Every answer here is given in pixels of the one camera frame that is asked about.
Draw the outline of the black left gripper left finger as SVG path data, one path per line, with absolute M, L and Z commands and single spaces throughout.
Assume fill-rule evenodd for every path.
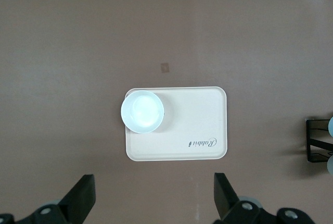
M 40 207 L 24 224 L 83 224 L 95 204 L 95 177 L 84 175 L 57 204 Z

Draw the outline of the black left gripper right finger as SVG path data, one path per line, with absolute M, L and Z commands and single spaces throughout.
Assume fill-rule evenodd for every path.
M 220 218 L 213 224 L 273 224 L 273 215 L 240 200 L 224 173 L 214 174 L 214 202 Z

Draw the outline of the beige rabbit tray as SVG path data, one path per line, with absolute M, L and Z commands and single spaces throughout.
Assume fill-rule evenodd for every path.
M 227 153 L 227 96 L 218 86 L 149 88 L 164 106 L 151 133 L 125 128 L 133 161 L 220 159 Z

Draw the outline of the white bowl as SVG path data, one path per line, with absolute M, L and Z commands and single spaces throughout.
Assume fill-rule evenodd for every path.
M 121 118 L 125 126 L 139 134 L 155 131 L 163 122 L 164 105 L 153 92 L 133 91 L 121 105 Z

